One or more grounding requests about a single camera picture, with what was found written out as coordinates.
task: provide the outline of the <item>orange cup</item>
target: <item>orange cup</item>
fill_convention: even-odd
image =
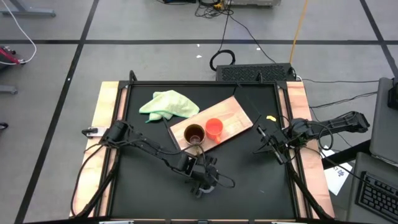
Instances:
[[[217,144],[221,142],[221,132],[223,131],[223,123],[217,118],[211,118],[206,122],[206,136]]]

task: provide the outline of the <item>black keyboard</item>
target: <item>black keyboard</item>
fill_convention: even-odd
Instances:
[[[362,179],[368,184],[360,183],[356,203],[389,221],[398,223],[398,187],[380,181],[380,178],[369,172],[363,172]]]

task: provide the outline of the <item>gray floor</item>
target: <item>gray floor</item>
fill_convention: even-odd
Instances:
[[[55,18],[21,18],[28,35],[37,40],[78,40],[93,0],[31,0],[31,6],[51,7]],[[398,19],[394,0],[367,0],[386,40],[397,40]],[[304,0],[283,0],[274,9],[234,9],[234,18],[247,25],[257,39],[291,40]],[[194,16],[196,6],[166,6],[155,0],[99,0],[87,39],[93,40],[183,40],[220,39],[225,17]],[[0,16],[0,43],[24,39],[13,20]],[[230,21],[226,39],[250,39]],[[300,31],[300,40],[376,40],[359,1],[310,1]],[[32,53],[31,45],[11,45],[21,55]],[[35,59],[0,75],[0,84],[16,85],[18,95],[0,95],[0,121],[10,124],[0,133],[0,217],[13,223],[32,175],[55,106],[70,68],[76,45],[38,45]],[[219,45],[85,45],[71,80],[70,89],[56,127],[42,173],[32,197],[26,222],[67,218],[69,202],[86,139],[80,131],[91,124],[102,81],[125,80],[133,69],[139,80],[214,80],[208,62]],[[263,45],[276,62],[288,62],[291,45]],[[236,54],[237,64],[269,63],[256,45],[224,45]],[[390,45],[398,58],[398,46]],[[229,63],[220,55],[215,64]],[[377,80],[393,77],[379,45],[298,45],[293,66],[303,78],[313,80]],[[315,106],[377,90],[369,84],[306,83],[308,100]],[[319,119],[330,119],[356,110],[372,123],[376,97],[315,110]],[[370,137],[346,134],[350,144]],[[335,149],[348,146],[335,138]],[[335,211],[343,217],[349,181],[339,196],[332,196]]]

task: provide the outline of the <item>black tray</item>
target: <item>black tray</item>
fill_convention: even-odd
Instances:
[[[129,82],[120,82],[120,89]],[[152,99],[154,91],[175,90],[196,103],[201,110],[230,97],[236,83],[228,82],[134,82],[128,86],[124,119],[145,136],[175,149],[167,126],[183,118],[146,124],[148,114],[138,109]],[[292,219],[299,216],[296,192],[285,166],[272,155],[252,154],[260,145],[255,127],[261,123],[269,130],[281,126],[266,120],[267,115],[281,115],[275,83],[240,83],[248,98],[262,114],[253,126],[235,138],[207,152],[218,158],[218,170],[236,181],[234,189],[221,186],[197,199],[190,194],[186,178],[172,172],[164,163],[134,148],[121,149],[116,180],[111,186],[108,212],[112,218],[135,219]],[[289,96],[285,91],[285,100]]]

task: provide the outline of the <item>towel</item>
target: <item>towel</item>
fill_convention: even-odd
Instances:
[[[146,123],[161,119],[170,119],[173,115],[189,118],[199,113],[199,107],[186,96],[174,90],[154,92],[153,99],[139,109],[140,113],[149,113]]]

